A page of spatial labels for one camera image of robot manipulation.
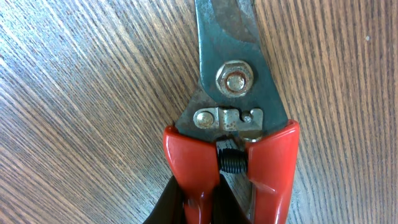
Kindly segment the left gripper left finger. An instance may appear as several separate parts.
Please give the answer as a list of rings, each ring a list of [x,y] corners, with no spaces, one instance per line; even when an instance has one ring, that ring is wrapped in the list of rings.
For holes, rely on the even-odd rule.
[[[169,179],[154,209],[143,224],[186,224],[183,191],[174,176]]]

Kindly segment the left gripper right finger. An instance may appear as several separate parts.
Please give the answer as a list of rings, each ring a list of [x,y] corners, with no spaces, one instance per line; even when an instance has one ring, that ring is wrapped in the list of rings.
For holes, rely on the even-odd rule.
[[[249,224],[223,174],[213,190],[212,224]]]

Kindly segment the red handled pruning shears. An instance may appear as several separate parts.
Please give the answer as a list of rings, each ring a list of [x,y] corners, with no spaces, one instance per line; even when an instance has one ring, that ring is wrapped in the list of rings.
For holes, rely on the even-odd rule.
[[[163,146],[188,223],[215,222],[221,174],[252,184],[253,223],[285,223],[300,126],[289,119],[260,47],[252,1],[196,0],[200,77]]]

